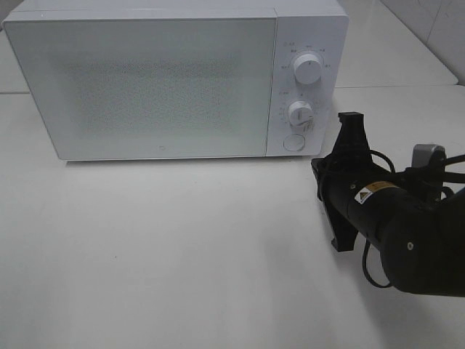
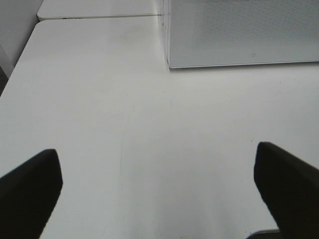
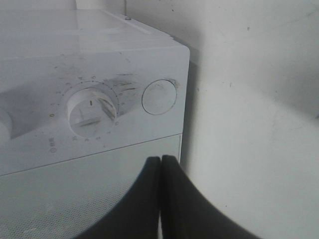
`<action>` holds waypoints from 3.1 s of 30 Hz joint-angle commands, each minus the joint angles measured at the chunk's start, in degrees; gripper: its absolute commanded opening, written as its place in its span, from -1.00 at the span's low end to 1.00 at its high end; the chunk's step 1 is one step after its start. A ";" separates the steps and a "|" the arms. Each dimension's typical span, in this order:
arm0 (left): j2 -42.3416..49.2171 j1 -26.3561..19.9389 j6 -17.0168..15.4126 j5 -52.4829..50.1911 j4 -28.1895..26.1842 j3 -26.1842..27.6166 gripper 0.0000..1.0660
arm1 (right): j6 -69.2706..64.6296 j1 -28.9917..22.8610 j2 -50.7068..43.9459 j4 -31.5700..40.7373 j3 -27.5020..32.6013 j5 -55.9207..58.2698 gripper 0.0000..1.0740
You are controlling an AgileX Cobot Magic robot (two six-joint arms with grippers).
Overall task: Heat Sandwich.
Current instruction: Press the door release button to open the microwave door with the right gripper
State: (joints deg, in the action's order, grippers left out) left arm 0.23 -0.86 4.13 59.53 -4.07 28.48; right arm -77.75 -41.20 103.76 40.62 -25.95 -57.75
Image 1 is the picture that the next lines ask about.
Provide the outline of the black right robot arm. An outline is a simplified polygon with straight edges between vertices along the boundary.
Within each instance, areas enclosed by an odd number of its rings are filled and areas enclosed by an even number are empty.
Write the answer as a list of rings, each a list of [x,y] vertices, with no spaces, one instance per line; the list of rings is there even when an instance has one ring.
[[[464,175],[449,172],[463,156],[418,144],[412,164],[397,171],[375,163],[357,112],[339,114],[333,150],[312,160],[318,198],[338,252],[353,250],[358,236],[379,251],[387,284],[402,292],[464,296]]]

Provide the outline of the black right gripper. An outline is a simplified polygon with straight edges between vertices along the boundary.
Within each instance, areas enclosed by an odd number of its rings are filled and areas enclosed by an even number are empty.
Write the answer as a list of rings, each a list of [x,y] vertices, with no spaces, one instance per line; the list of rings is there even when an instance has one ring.
[[[392,161],[383,153],[369,150],[362,113],[341,112],[338,118],[341,128],[333,152],[339,154],[312,159],[311,167],[317,197],[333,232],[331,244],[338,252],[349,252],[354,249],[358,230],[347,218],[347,200],[362,188],[360,181],[370,173],[391,173]]]

